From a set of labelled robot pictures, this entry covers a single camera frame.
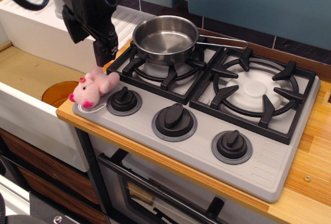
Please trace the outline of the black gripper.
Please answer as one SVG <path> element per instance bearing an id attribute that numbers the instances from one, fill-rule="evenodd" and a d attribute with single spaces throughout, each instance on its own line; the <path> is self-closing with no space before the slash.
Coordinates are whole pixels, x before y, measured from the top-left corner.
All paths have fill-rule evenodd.
<path id="1" fill-rule="evenodd" d="M 74 43 L 88 36 L 93 42 L 96 64 L 103 67 L 116 58 L 118 37 L 111 17 L 117 0 L 63 0 L 62 16 Z"/>

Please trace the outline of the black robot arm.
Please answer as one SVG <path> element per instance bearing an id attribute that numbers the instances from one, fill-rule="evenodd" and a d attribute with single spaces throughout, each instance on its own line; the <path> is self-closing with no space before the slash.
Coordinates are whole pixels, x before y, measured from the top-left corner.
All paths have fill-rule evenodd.
<path id="1" fill-rule="evenodd" d="M 62 0 L 62 16 L 74 43 L 92 36 L 96 64 L 103 67 L 116 58 L 118 36 L 112 15 L 121 0 Z"/>

